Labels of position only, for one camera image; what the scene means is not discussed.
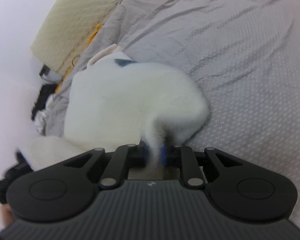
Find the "person left hand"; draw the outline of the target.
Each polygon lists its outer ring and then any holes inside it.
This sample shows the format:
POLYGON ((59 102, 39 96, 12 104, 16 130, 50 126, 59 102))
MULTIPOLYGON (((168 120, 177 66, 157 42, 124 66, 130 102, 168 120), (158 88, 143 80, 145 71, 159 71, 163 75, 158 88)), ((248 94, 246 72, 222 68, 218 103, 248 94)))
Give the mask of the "person left hand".
POLYGON ((0 207, 0 212, 1 212, 2 224, 5 228, 11 225, 15 221, 15 218, 13 217, 12 209, 8 204, 2 205, 0 207))

